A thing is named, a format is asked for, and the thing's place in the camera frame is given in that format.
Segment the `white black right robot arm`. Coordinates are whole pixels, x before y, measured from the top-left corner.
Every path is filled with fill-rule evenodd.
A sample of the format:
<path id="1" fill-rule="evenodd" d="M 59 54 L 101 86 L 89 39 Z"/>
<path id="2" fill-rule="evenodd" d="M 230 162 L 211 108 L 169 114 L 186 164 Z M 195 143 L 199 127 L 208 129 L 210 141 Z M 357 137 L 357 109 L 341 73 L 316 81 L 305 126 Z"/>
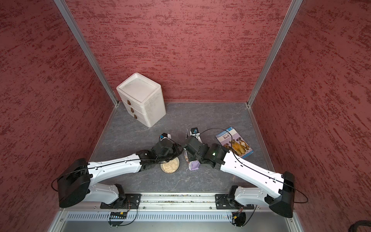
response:
<path id="1" fill-rule="evenodd" d="M 293 217 L 296 190 L 292 173 L 280 174 L 266 170 L 238 157 L 219 144 L 209 146 L 194 136 L 186 139 L 183 149 L 200 164 L 237 176 L 259 188 L 257 192 L 249 192 L 241 186 L 231 187 L 227 197 L 231 205 L 237 208 L 245 205 L 268 206 L 280 216 Z"/>

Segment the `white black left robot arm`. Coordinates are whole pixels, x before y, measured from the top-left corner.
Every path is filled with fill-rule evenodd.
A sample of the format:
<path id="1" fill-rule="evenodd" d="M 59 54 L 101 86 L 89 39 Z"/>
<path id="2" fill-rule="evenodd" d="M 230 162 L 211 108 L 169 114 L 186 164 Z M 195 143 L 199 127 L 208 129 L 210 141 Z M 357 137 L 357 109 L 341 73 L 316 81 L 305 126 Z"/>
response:
<path id="1" fill-rule="evenodd" d="M 119 159 L 100 162 L 77 159 L 56 179 L 59 206 L 68 208 L 80 202 L 101 202 L 111 208 L 118 208 L 126 198 L 122 186 L 104 185 L 102 181 L 150 170 L 177 158 L 182 151 L 181 145 L 165 138 L 150 150 L 140 150 Z"/>

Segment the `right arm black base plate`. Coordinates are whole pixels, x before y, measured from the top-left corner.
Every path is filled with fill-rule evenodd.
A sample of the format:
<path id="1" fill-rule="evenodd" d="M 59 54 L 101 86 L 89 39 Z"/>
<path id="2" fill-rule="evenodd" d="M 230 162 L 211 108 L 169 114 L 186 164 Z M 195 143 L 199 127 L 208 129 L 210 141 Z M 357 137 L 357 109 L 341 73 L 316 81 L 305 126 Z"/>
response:
<path id="1" fill-rule="evenodd" d="M 254 205 L 241 205 L 240 203 L 236 202 L 235 200 L 229 200 L 227 194 L 216 194 L 215 195 L 215 205 L 218 210 L 227 210 L 227 209 L 254 209 Z"/>

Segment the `purple oats bag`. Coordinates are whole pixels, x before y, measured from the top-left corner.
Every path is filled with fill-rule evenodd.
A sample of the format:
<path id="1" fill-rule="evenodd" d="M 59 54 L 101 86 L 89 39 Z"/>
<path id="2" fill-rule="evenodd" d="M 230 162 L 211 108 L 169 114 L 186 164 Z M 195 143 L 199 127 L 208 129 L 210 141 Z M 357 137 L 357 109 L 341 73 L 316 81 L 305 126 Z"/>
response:
<path id="1" fill-rule="evenodd" d="M 189 136 L 191 136 L 190 135 L 190 130 L 187 131 L 186 138 L 188 138 Z M 185 149 L 184 149 L 184 157 L 185 157 L 185 160 L 186 160 L 186 162 L 188 164 L 188 168 L 189 168 L 190 171 L 195 171 L 195 170 L 198 170 L 199 169 L 200 162 L 196 158 L 193 158 L 193 157 L 189 156 L 187 154 L 187 151 Z"/>

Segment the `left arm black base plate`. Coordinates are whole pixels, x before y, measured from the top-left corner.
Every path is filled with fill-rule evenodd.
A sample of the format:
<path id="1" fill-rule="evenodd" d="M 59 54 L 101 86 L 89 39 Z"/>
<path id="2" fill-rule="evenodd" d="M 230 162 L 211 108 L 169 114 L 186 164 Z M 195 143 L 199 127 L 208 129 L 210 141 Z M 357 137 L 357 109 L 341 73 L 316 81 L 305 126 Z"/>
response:
<path id="1" fill-rule="evenodd" d="M 101 203 L 100 209 L 138 209 L 141 197 L 142 195 L 139 193 L 126 194 L 125 197 L 119 196 L 119 198 L 111 204 Z"/>

